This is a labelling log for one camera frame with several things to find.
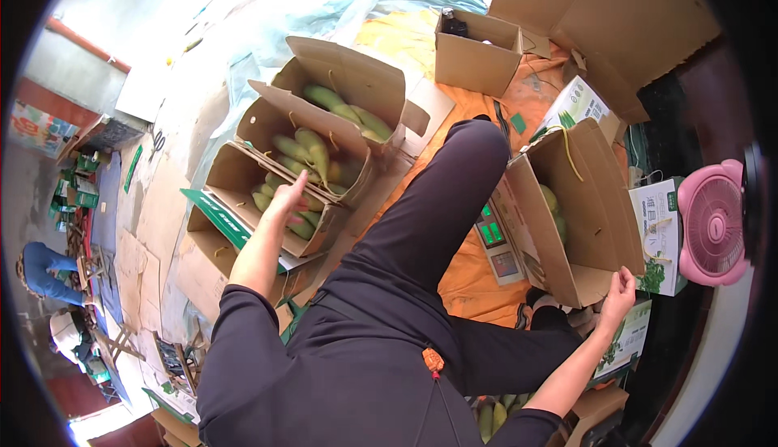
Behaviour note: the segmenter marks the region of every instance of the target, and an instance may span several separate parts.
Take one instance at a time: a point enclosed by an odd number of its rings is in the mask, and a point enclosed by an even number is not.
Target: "cardboard box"
[[[262,212],[254,205],[251,191],[265,183],[268,172],[281,176],[290,184],[294,182],[288,175],[271,170],[264,161],[251,152],[241,150],[234,143],[227,143],[219,148],[219,152],[214,157],[211,170],[205,179],[204,189],[213,192],[214,196],[253,231],[259,224]],[[316,193],[310,195],[325,205],[313,238],[306,241],[289,229],[285,229],[281,245],[283,249],[298,258],[327,251],[348,219],[346,209],[329,203]]]
[[[530,283],[564,306],[582,308],[608,294],[621,266],[642,275],[644,263],[626,184],[597,122],[587,118],[566,132],[582,182],[564,132],[550,130],[508,162],[492,200]],[[566,245],[541,183],[559,200]]]
[[[579,76],[575,76],[556,97],[556,101],[551,105],[549,111],[545,113],[534,136],[553,125],[562,125],[569,130],[576,122],[587,118],[597,121],[602,134],[605,135],[605,141],[613,143],[622,122],[589,87],[589,84]]]
[[[583,392],[559,429],[551,436],[547,447],[590,447],[582,444],[584,435],[626,405],[629,394],[616,385]]]
[[[75,175],[71,181],[71,186],[67,189],[68,205],[88,207],[94,209],[100,201],[100,194],[97,192],[97,186],[83,178],[81,175]]]
[[[646,263],[646,275],[637,280],[640,290],[675,297],[688,283],[678,273],[683,247],[683,223],[678,213],[678,186],[682,181],[682,177],[673,177],[629,190]]]
[[[632,310],[622,320],[621,325],[618,326],[611,346],[594,370],[592,379],[604,378],[625,364],[629,364],[633,358],[643,354],[650,316],[651,300],[639,301],[632,307]]]
[[[201,195],[201,197],[209,199],[207,195]],[[218,202],[212,200],[211,202],[211,205],[218,207]],[[231,237],[234,239],[237,234],[239,234],[238,231],[233,233]],[[235,259],[237,258],[237,252],[235,251],[233,242],[231,242],[222,231],[216,227],[213,221],[205,215],[203,210],[197,206],[192,208],[187,221],[187,237],[194,242],[202,255],[228,279],[230,272],[232,272],[233,265],[235,264]],[[282,252],[282,255],[278,258],[278,274],[276,275],[276,281],[273,284],[269,296],[266,297],[267,300],[271,304],[275,304],[283,296],[295,296],[304,290],[310,284],[310,280],[321,265],[321,258],[322,255],[316,255],[305,259],[295,260],[290,255]],[[203,295],[203,299],[206,301],[212,299],[218,301],[222,291],[223,285],[218,291],[192,291],[186,289],[185,286],[183,289],[184,294],[190,297],[195,305],[198,304],[198,300],[192,298],[192,293],[197,292]]]
[[[705,0],[492,0],[489,15],[586,55],[587,82],[627,123],[636,92],[720,32]]]
[[[524,53],[521,28],[467,11],[454,10],[453,15],[468,24],[468,37],[442,33],[440,15],[435,27],[435,82],[501,98]]]
[[[309,84],[324,86],[337,92],[347,104],[381,118],[394,131],[392,136],[383,143],[367,138],[365,142],[384,163],[394,158],[406,128],[420,137],[424,135],[430,115],[406,99],[405,75],[400,69],[325,40],[288,36],[286,43],[295,56],[273,77],[271,86],[292,92],[299,99],[297,104],[308,104],[319,113],[331,115],[303,96]]]
[[[67,232],[68,222],[70,222],[70,214],[61,213],[59,211],[54,213],[53,226],[57,232]]]
[[[92,175],[97,170],[97,167],[100,166],[98,160],[92,161],[91,155],[73,151],[70,156],[75,158],[75,171],[82,175]]]
[[[76,208],[77,208],[76,206],[68,205],[67,199],[55,195],[51,199],[51,204],[49,204],[48,216],[49,218],[54,219],[54,215],[57,212],[62,212],[62,213],[75,212]]]
[[[280,153],[271,141],[273,136],[282,134],[294,138],[295,128],[302,126],[316,131],[322,140],[327,142],[330,140],[330,131],[332,131],[331,139],[336,141],[340,152],[348,158],[365,162],[362,172],[354,185],[342,196],[337,196],[311,183],[306,185],[306,191],[324,196],[332,203],[340,203],[351,208],[358,207],[376,178],[378,165],[356,125],[318,109],[300,98],[295,98],[290,92],[271,88],[256,81],[249,81],[249,83],[258,92],[269,92],[270,95],[257,99],[249,106],[238,123],[236,136],[240,147],[254,155],[269,169],[284,175],[287,180],[293,180],[297,176],[271,158]]]

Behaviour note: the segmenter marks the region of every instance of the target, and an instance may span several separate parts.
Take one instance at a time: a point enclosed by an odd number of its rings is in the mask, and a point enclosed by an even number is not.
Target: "flattened cardboard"
[[[435,28],[435,82],[502,97],[521,61],[521,29],[467,11],[454,10],[453,15],[468,24],[468,38],[442,33],[440,15]]]
[[[582,308],[607,295],[623,265],[643,274],[639,237],[626,184],[597,122],[586,119],[564,133],[552,130],[511,160],[492,194],[515,242],[530,283],[564,306]],[[540,183],[559,200],[567,223],[562,245]]]
[[[394,133],[384,143],[365,139],[376,155],[391,158],[405,138],[405,128],[419,136],[426,131],[430,115],[405,99],[405,75],[397,67],[325,40],[288,36],[286,43],[295,57],[271,85],[304,100],[303,90],[315,83],[378,116]]]
[[[205,179],[205,189],[213,192],[233,214],[254,230],[259,225],[262,212],[254,205],[251,191],[265,183],[268,172],[279,175],[289,184],[294,182],[287,175],[270,169],[269,165],[252,153],[228,142],[219,148],[213,159],[211,170]],[[311,193],[311,196],[325,205],[313,238],[306,241],[285,229],[281,244],[282,248],[298,258],[329,249],[348,219],[346,209],[330,204],[318,194]]]
[[[632,124],[642,86],[720,32],[705,0],[492,0],[489,15],[587,55],[587,81]]]
[[[551,44],[549,37],[521,29],[521,48],[524,53],[534,53],[544,59],[551,59]]]
[[[340,151],[346,153],[350,158],[364,160],[365,164],[354,185],[342,196],[311,184],[306,186],[306,190],[322,195],[330,202],[342,203],[352,208],[357,207],[359,201],[364,199],[367,194],[378,168],[372,158],[370,148],[356,125],[331,112],[317,108],[290,91],[274,88],[259,81],[248,82],[262,96],[248,108],[238,123],[236,135],[242,141],[250,141],[248,151],[269,165],[270,168],[277,170],[277,173],[290,179],[296,179],[296,175],[277,161],[269,158],[265,152],[278,153],[271,141],[276,134],[294,138],[295,128],[300,126],[316,131],[322,140],[325,142],[335,141]]]

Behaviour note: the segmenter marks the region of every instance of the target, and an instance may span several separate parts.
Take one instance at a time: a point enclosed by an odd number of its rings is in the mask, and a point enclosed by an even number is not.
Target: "person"
[[[60,353],[84,370],[92,357],[92,335],[78,309],[60,308],[49,319],[51,352]]]
[[[347,253],[284,347],[267,295],[303,172],[280,186],[225,287],[198,388],[199,433],[223,445],[482,445],[463,396],[537,393],[490,445],[542,446],[577,400],[635,300],[613,274],[583,341],[531,289],[532,330],[449,316],[437,285],[510,157],[488,116],[456,123],[400,199]],[[433,373],[425,361],[440,356]]]
[[[50,270],[78,271],[75,259],[49,249],[42,242],[28,242],[16,260],[16,276],[27,290],[40,297],[58,298],[74,306],[92,306],[96,299],[73,290],[62,280],[52,277]]]

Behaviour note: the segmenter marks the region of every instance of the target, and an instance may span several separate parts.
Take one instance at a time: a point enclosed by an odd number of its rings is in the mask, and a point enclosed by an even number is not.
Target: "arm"
[[[308,180],[303,171],[292,186],[279,186],[270,207],[262,214],[259,225],[251,235],[229,274],[229,283],[243,285],[267,297],[278,269],[284,227],[287,222],[299,220],[293,210],[306,210],[303,188]]]
[[[219,302],[219,318],[197,391],[200,438],[209,445],[219,445],[225,429],[232,428],[231,412],[270,388],[292,362],[278,338],[276,312],[265,296],[276,276],[284,225],[299,206],[305,182],[304,172],[293,186],[278,188],[240,251]]]
[[[549,411],[560,417],[576,403],[613,335],[635,303],[635,277],[622,267],[611,279],[611,289],[602,306],[600,322],[594,332],[541,385],[524,408]]]

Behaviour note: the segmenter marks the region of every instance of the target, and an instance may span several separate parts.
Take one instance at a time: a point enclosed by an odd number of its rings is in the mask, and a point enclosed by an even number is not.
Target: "red trim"
[[[59,33],[67,40],[70,40],[71,42],[82,47],[83,49],[90,51],[91,53],[100,57],[102,60],[106,61],[107,63],[110,63],[112,66],[116,67],[120,71],[124,73],[130,73],[131,66],[116,59],[110,53],[101,49],[100,47],[93,44],[86,38],[83,38],[81,35],[73,32],[73,30],[64,26],[64,24],[61,21],[57,20],[56,18],[49,17],[48,20],[46,20],[46,28],[48,28],[54,33]]]
[[[49,91],[26,77],[19,79],[16,99],[79,128],[86,128],[92,125],[95,120],[100,119],[100,115],[96,112],[82,108],[75,102]]]

